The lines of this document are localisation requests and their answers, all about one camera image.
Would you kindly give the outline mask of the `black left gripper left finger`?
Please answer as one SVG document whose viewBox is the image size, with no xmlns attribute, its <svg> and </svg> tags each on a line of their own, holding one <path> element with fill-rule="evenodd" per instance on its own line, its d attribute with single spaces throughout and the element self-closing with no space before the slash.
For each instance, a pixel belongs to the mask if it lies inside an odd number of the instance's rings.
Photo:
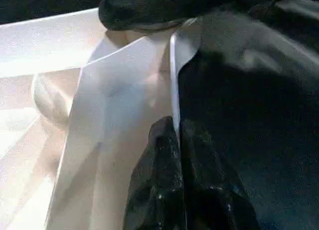
<svg viewBox="0 0 319 230">
<path fill-rule="evenodd" d="M 153 123 L 128 189 L 125 230 L 184 230 L 180 149 L 170 116 Z"/>
</svg>

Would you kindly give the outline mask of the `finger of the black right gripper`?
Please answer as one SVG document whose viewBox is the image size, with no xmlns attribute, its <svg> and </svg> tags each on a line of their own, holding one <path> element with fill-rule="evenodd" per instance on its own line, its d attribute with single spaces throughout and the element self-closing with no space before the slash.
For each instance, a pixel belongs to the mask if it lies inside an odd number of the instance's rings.
<svg viewBox="0 0 319 230">
<path fill-rule="evenodd" d="M 233 0 L 101 0 L 102 25 L 114 31 L 131 30 L 197 17 Z"/>
</svg>

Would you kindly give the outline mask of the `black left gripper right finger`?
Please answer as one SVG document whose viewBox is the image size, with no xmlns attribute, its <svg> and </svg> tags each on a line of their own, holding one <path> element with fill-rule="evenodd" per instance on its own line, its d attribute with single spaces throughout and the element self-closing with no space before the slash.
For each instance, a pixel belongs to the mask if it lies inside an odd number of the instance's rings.
<svg viewBox="0 0 319 230">
<path fill-rule="evenodd" d="M 207 129 L 184 120 L 179 130 L 188 229 L 260 229 L 239 176 Z"/>
</svg>

